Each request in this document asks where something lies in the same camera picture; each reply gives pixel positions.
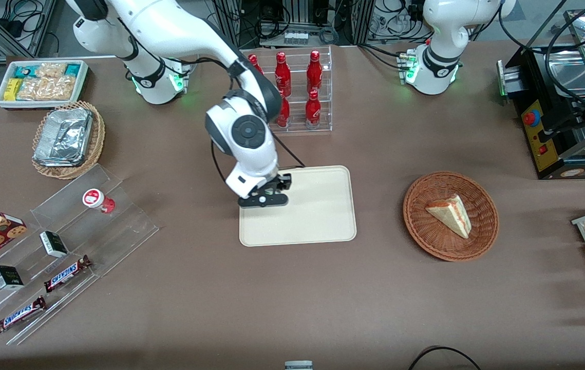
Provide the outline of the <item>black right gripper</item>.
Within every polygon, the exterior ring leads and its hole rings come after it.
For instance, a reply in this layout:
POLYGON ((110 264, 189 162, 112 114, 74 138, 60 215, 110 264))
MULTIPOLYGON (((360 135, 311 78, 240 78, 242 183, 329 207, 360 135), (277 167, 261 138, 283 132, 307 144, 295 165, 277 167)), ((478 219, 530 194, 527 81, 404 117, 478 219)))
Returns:
POLYGON ((285 191, 290 189, 292 174, 278 174, 260 188, 253 188, 249 196, 239 198, 237 204, 241 208, 267 208, 274 206, 285 206, 289 197, 285 191))

